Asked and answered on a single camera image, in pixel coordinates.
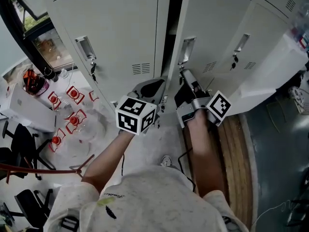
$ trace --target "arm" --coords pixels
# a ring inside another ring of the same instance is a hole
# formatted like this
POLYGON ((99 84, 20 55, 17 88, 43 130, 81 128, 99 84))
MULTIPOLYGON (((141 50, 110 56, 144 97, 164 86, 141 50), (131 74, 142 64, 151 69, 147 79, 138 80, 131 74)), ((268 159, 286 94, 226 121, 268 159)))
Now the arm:
POLYGON ((115 172, 118 163, 134 134, 121 132, 108 147, 89 165, 82 181, 93 185, 99 193, 115 172))
POLYGON ((187 122, 193 147, 193 173, 201 197, 213 190, 224 191, 223 176, 218 157, 211 150, 206 114, 197 110, 195 117, 187 122))

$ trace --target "red cap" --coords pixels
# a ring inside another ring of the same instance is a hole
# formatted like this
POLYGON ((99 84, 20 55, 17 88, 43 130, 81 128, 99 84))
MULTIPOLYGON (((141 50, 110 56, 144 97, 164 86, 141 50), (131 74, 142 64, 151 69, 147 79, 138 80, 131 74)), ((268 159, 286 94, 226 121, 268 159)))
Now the red cap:
POLYGON ((76 97, 77 96, 77 91, 76 90, 72 90, 71 91, 71 96, 72 97, 76 97))
POLYGON ((78 117, 72 116, 72 117, 70 118, 70 122, 71 122, 73 125, 77 125, 77 124, 78 124, 78 117))
POLYGON ((58 145, 59 143, 61 143, 61 139, 60 137, 53 137, 52 142, 56 145, 58 145))
POLYGON ((56 102, 57 102, 57 98, 56 98, 55 96, 52 96, 52 97, 50 98, 50 101, 51 101, 52 103, 56 103, 56 102))

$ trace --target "white t-shirt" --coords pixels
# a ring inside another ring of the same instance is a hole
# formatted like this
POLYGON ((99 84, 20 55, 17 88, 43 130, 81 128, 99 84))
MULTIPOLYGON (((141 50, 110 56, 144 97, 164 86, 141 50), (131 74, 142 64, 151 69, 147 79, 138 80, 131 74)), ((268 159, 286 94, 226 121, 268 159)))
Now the white t-shirt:
POLYGON ((44 231, 68 231, 60 227, 67 216, 81 232, 248 231, 221 191, 201 198, 180 171, 160 166, 126 175, 101 195, 85 182, 62 186, 44 231))

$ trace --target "shoe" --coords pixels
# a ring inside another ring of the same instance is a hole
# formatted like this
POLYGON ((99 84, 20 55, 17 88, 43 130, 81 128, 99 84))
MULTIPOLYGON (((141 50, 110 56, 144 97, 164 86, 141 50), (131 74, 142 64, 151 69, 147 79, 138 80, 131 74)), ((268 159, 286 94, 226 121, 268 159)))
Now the shoe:
POLYGON ((161 166, 162 167, 169 167, 172 165, 172 158, 169 155, 165 155, 162 158, 161 166))

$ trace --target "locker handle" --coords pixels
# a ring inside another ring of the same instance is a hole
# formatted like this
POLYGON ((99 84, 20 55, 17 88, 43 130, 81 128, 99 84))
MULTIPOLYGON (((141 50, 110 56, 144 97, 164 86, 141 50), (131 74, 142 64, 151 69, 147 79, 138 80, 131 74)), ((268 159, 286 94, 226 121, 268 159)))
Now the locker handle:
POLYGON ((240 52, 244 48, 244 46, 247 43, 249 38, 250 38, 250 35, 247 34, 247 33, 244 33, 244 35, 242 36, 240 42, 236 46, 234 52, 240 52))
POLYGON ((87 36, 76 38, 75 42, 86 61, 93 61, 96 59, 95 52, 93 51, 87 36))
POLYGON ((183 46, 178 59, 179 65, 188 62, 193 50, 195 39, 196 37, 183 40, 183 46))

